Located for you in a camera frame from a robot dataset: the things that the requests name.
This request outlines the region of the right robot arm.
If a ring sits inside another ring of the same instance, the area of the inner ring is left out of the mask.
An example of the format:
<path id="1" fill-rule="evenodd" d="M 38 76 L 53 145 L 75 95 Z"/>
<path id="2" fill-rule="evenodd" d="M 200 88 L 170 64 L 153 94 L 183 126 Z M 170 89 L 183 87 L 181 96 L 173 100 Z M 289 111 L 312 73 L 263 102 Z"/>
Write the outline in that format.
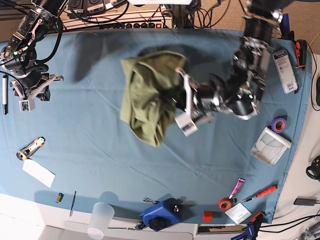
<path id="1" fill-rule="evenodd" d="M 11 84 L 17 86 L 15 94 L 23 100 L 36 97 L 49 101 L 51 97 L 46 64 L 56 54 L 63 34 L 60 18 L 66 8 L 67 0 L 33 0 L 33 8 L 23 17 L 16 32 L 0 52 L 0 66 L 9 71 L 13 78 Z M 57 39 L 51 54 L 37 59 L 36 44 L 50 31 L 57 31 Z"/>

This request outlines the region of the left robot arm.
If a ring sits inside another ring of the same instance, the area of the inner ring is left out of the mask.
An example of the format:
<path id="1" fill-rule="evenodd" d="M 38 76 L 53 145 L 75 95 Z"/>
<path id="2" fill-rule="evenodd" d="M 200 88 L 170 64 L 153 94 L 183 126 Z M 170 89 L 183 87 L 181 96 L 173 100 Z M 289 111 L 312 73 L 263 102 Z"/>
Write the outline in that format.
<path id="1" fill-rule="evenodd" d="M 214 112 L 233 113 L 241 120 L 249 120 L 260 112 L 260 102 L 266 87 L 265 78 L 271 54 L 275 25 L 281 23 L 283 8 L 289 0 L 246 1 L 245 28 L 240 47 L 232 56 L 230 77 L 223 80 L 210 74 L 207 83 L 197 83 L 182 68 L 175 72 L 183 78 L 183 86 L 173 95 L 177 107 L 184 112 L 175 117 L 180 129 L 213 119 Z"/>

